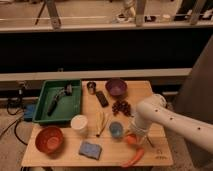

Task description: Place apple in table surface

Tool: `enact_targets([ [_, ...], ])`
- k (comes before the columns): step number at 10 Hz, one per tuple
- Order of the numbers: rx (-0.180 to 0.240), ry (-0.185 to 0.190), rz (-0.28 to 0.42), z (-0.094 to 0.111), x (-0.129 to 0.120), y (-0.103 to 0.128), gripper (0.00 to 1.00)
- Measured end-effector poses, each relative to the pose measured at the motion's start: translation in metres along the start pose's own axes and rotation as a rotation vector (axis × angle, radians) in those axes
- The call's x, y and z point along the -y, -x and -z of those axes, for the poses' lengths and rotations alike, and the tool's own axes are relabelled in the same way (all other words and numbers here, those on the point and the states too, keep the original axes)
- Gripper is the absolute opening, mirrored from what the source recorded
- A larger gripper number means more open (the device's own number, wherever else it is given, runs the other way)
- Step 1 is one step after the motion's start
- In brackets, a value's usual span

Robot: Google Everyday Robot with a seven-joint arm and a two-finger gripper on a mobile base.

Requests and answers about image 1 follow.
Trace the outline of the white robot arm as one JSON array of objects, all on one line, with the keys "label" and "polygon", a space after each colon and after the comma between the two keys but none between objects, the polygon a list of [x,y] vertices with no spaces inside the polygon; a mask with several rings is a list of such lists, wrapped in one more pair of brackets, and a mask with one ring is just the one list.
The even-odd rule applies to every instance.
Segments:
[{"label": "white robot arm", "polygon": [[166,100],[160,94],[153,94],[136,105],[129,128],[132,133],[144,137],[152,123],[178,133],[213,154],[213,125],[168,110]]}]

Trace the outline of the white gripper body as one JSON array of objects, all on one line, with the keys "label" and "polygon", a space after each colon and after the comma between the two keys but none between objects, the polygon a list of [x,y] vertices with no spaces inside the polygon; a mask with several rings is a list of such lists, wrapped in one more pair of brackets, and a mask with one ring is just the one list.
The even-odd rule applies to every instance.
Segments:
[{"label": "white gripper body", "polygon": [[138,144],[142,144],[144,139],[146,138],[147,131],[136,126],[134,122],[130,123],[130,131],[136,135],[136,142]]}]

